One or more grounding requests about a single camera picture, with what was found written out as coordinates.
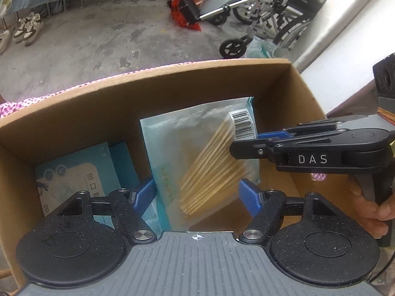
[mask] concrete floor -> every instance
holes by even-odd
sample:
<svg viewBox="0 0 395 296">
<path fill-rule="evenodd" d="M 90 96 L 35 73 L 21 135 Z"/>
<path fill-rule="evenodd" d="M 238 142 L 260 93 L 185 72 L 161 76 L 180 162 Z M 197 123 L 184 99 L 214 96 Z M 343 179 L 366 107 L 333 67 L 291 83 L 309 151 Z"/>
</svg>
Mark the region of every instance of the concrete floor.
<svg viewBox="0 0 395 296">
<path fill-rule="evenodd" d="M 0 94 L 19 101 L 92 80 L 171 63 L 220 59 L 222 41 L 244 35 L 246 26 L 229 18 L 202 31 L 178 27 L 165 0 L 113 0 L 44 19 L 30 46 L 10 42 L 0 56 Z"/>
</svg>

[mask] cardboard box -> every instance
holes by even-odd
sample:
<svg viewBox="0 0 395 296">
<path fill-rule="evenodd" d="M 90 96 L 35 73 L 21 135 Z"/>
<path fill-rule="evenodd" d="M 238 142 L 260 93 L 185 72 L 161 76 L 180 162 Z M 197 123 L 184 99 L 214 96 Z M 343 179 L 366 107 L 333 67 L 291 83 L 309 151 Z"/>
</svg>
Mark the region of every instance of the cardboard box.
<svg viewBox="0 0 395 296">
<path fill-rule="evenodd" d="M 43 218 L 34 166 L 108 141 L 125 140 L 140 179 L 151 174 L 139 120 L 224 99 L 254 96 L 258 132 L 323 119 L 299 73 L 283 59 L 237 59 L 172 65 L 103 79 L 58 94 L 0 120 L 0 238 L 19 286 L 19 239 Z M 345 176 L 313 182 L 310 174 L 279 173 L 261 161 L 261 188 L 290 196 L 323 193 L 351 213 Z M 195 225 L 234 230 L 250 221 L 240 201 Z"/>
</svg>

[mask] sneaker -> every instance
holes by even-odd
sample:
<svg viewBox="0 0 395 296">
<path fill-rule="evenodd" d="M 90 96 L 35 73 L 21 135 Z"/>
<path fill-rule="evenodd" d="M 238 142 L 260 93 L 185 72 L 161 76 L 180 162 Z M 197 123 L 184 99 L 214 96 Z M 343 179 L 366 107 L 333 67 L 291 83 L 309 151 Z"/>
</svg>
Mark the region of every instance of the sneaker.
<svg viewBox="0 0 395 296">
<path fill-rule="evenodd" d="M 34 17 L 30 20 L 27 31 L 23 36 L 22 42 L 25 46 L 28 46 L 37 38 L 37 34 L 40 32 L 43 25 L 44 22 L 41 20 L 40 14 L 36 13 Z"/>
<path fill-rule="evenodd" d="M 10 40 L 11 40 L 10 30 L 5 30 L 3 33 L 0 33 L 0 54 L 2 54 L 5 51 Z"/>
<path fill-rule="evenodd" d="M 19 19 L 19 28 L 15 31 L 12 39 L 15 43 L 21 42 L 23 40 L 23 36 L 29 27 L 30 20 L 34 17 L 34 12 L 31 12 L 27 17 L 23 19 Z"/>
</svg>

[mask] human hand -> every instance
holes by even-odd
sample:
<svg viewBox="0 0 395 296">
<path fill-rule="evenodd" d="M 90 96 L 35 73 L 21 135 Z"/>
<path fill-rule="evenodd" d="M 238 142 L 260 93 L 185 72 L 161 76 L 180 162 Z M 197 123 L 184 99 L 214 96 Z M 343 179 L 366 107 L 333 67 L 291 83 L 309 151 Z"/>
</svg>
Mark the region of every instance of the human hand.
<svg viewBox="0 0 395 296">
<path fill-rule="evenodd" d="M 358 214 L 357 222 L 374 238 L 386 235 L 388 226 L 383 221 L 395 218 L 395 195 L 379 206 L 366 200 L 354 176 L 349 175 L 347 181 L 347 188 L 352 192 L 352 203 Z"/>
</svg>

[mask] metal screw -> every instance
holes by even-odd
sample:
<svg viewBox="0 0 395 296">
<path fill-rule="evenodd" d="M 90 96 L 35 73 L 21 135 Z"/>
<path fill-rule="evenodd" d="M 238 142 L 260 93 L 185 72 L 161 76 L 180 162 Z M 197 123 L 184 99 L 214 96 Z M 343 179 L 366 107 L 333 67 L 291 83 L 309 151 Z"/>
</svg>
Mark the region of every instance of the metal screw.
<svg viewBox="0 0 395 296">
<path fill-rule="evenodd" d="M 148 240 L 153 237 L 153 233 L 151 233 L 149 230 L 138 230 L 133 234 L 133 237 L 135 237 L 137 240 Z"/>
<path fill-rule="evenodd" d="M 247 229 L 243 233 L 243 236 L 247 239 L 259 239 L 260 237 L 262 237 L 262 233 L 256 229 Z"/>
</svg>

